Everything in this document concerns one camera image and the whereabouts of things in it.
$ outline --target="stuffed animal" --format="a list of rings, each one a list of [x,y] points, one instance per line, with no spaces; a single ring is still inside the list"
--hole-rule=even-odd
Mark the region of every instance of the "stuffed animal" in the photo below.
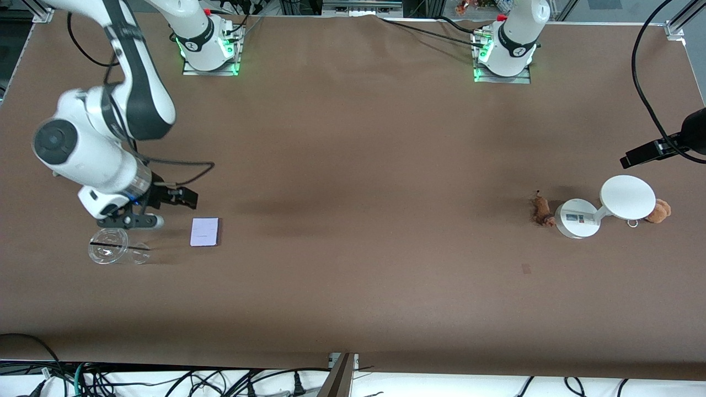
[[[671,215],[671,207],[664,200],[657,199],[654,210],[645,218],[649,223],[661,223],[666,217]]]
[[[539,195],[539,190],[537,191],[537,196],[534,197],[534,217],[533,221],[537,222],[542,226],[553,227],[556,226],[556,220],[554,219],[554,214],[549,210],[549,202],[546,198]]]

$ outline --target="small brown figurine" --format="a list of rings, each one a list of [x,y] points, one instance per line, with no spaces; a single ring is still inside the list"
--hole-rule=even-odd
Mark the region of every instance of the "small brown figurine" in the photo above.
[[[664,200],[657,199],[654,210],[645,218],[649,223],[661,223],[666,217],[671,215],[671,207]]]
[[[533,220],[542,226],[556,226],[554,214],[549,210],[549,202],[546,198],[539,195],[539,190],[537,191],[537,197],[534,198]]]

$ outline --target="brown table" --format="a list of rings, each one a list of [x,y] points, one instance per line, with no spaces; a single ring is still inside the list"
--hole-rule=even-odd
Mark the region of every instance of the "brown table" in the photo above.
[[[0,331],[63,360],[294,367],[351,350],[388,371],[706,379],[704,167],[628,171],[671,204],[661,225],[609,218],[573,241],[530,222],[537,189],[598,204],[657,137],[630,79],[637,26],[548,25],[532,84],[496,85],[474,83],[467,47],[374,17],[266,18],[240,76],[182,76],[165,21],[139,15],[178,113],[140,150],[217,167],[192,186],[198,210],[160,211],[162,265],[98,266],[79,186],[30,147],[59,95],[104,73],[63,19],[35,27],[0,109]],[[101,30],[74,25],[108,60]],[[702,107],[662,28],[640,75],[669,131]],[[189,246],[194,216],[221,217],[219,247]]]

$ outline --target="white surface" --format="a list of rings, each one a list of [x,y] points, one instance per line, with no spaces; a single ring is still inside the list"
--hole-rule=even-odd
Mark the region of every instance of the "white surface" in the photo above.
[[[647,182],[630,175],[618,175],[603,184],[601,202],[613,216],[635,220],[648,216],[657,200]]]
[[[177,379],[185,372],[131,372],[109,374],[111,382],[159,383]],[[198,372],[202,377],[211,371]],[[239,379],[246,371],[226,371],[224,376],[228,386]],[[305,389],[323,384],[325,372],[302,372],[301,382]],[[18,375],[0,377],[0,397],[16,397],[29,394],[42,380],[42,375]],[[365,397],[384,392],[380,397],[515,397],[527,377],[497,377],[481,375],[442,375],[442,374],[393,374],[357,372],[352,384],[351,397]],[[212,377],[213,385],[223,386],[220,376]],[[587,396],[615,397],[620,379],[581,378]],[[118,397],[163,397],[172,383],[159,386],[117,386]],[[171,397],[186,397],[191,382],[182,382]],[[292,374],[283,374],[254,384],[259,396],[269,396],[281,391],[294,389]],[[73,396],[73,386],[67,388]],[[47,382],[42,397],[63,397],[64,390],[58,379]],[[537,377],[529,385],[525,397],[573,397],[560,377]],[[657,381],[630,380],[623,388],[623,397],[705,397],[706,382],[703,381]],[[218,397],[209,388],[198,390],[194,397]]]
[[[593,221],[593,215],[596,211],[593,204],[581,198],[566,201],[556,209],[554,216],[556,228],[561,234],[572,239],[583,239],[595,235],[601,227],[600,220],[597,223]]]
[[[218,218],[194,218],[191,223],[191,246],[211,247],[218,242]]]

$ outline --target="white robot link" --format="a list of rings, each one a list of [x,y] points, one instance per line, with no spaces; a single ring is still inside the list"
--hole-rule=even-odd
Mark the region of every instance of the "white robot link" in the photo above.
[[[179,40],[197,43],[193,51],[184,52],[192,66],[216,69],[227,60],[222,42],[227,40],[229,33],[223,29],[228,24],[220,17],[206,16],[198,0],[149,2],[167,18]],[[160,139],[176,121],[174,103],[128,4],[124,0],[47,3],[83,14],[103,27],[125,80],[62,94],[54,116],[35,134],[36,156],[55,173],[83,185],[78,198],[102,227],[159,228],[163,219],[145,213],[146,206],[170,203],[196,208],[196,193],[155,185],[162,178],[132,150],[121,147],[123,141]],[[133,203],[142,205],[139,214],[132,213]]]
[[[492,37],[479,61],[498,76],[520,74],[532,62],[537,38],[550,14],[546,0],[516,0],[507,20],[493,22],[484,28],[492,32]]]

